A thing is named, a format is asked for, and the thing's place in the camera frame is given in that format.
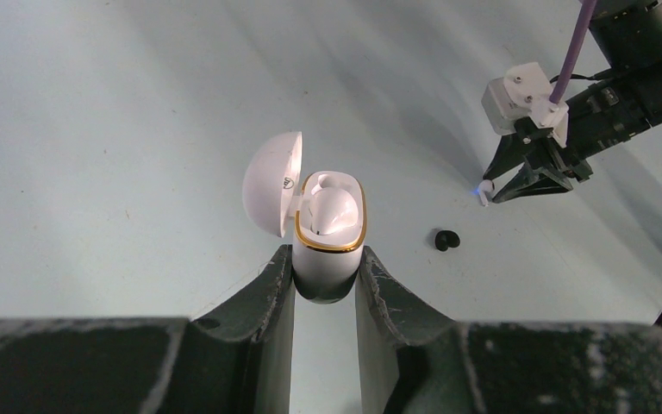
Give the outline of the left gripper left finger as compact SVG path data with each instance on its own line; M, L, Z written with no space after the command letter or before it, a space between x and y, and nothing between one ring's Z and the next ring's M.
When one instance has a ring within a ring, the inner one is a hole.
M196 319L0 319L0 413L286 413L295 297L283 245Z

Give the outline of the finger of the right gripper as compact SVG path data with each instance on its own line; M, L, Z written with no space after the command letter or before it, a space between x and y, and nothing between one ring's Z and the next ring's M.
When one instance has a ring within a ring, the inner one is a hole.
M483 175L483 180L494 180L514 167L523 163L528 153L528 144L516 135L505 135L501 137L496 152Z
M516 198L561 194L573 190L569 178L551 164L525 161L516 175L492 198L502 204Z

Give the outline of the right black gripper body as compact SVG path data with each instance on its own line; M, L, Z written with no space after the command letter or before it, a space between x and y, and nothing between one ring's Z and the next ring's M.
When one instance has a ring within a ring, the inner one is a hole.
M588 159L662 124L662 61L600 81L567 103L565 148L528 162L535 183L585 181Z

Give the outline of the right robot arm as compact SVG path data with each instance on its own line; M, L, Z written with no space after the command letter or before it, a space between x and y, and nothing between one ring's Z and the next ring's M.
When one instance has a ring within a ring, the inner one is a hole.
M500 136L484 204L570 191L590 157L662 124L662 1L583 2L560 73L511 67L482 104Z

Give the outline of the white earbud charging case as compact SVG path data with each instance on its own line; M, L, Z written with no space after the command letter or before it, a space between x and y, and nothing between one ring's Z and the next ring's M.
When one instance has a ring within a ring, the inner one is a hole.
M364 189L354 176L336 171L302 178L303 135L291 131L266 141L254 154L242 183L247 217L277 237L292 233L293 279L301 296L318 304L342 300L351 290L361 262L368 227ZM321 188L349 191L359 206L359 220L332 235L309 229L309 202Z

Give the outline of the white earbud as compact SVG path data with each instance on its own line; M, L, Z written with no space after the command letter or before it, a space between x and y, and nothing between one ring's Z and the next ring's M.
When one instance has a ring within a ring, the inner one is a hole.
M483 207L490 205L490 194L495 191L495 185L491 180L484 179L478 184L476 193Z
M309 214L313 234L332 235L357 224L359 206L349 191L327 187L312 195Z

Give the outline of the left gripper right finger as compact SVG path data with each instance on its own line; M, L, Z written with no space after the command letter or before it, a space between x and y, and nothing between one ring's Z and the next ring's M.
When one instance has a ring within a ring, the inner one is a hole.
M364 248L355 287L365 413L662 413L662 328L461 322Z

